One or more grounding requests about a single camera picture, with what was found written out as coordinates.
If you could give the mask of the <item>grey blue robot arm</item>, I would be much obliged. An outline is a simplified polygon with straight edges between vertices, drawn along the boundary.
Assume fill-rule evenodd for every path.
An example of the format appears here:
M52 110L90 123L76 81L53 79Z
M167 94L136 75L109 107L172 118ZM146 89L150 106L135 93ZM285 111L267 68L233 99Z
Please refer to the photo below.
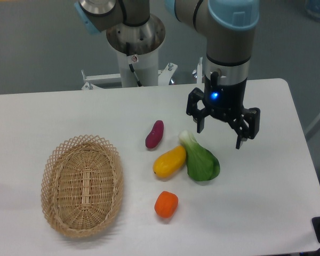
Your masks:
M149 1L76 1L87 31L105 32L119 61L124 87L159 85L158 50L165 40L162 21ZM238 147L259 132L260 110L243 105L249 73L258 1L166 1L165 7L207 40L204 89L194 89L186 113L202 132L211 116L237 134Z

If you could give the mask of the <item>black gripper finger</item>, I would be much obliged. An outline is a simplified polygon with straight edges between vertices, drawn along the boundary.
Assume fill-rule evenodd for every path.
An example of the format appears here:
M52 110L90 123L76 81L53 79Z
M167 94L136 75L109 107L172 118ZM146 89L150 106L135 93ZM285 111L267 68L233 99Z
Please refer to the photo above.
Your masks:
M260 115L259 108L243 108L241 114L231 121L229 125L237 134L236 149L240 149L243 142L256 137L260 128Z
M188 94L187 106L186 106L186 114L193 118L193 121L197 125L197 133L201 133L204 129L205 117L209 115L209 112L206 108L199 109L198 103L204 100L204 92L199 88L194 88Z

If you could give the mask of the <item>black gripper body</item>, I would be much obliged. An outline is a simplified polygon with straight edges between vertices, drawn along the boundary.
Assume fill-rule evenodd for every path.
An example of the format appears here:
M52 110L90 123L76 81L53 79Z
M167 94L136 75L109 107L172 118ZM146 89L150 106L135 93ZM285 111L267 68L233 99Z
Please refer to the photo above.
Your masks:
M221 85L220 76L214 71L205 78L203 105L208 116L223 122L239 118L244 109L243 99L247 79L233 85Z

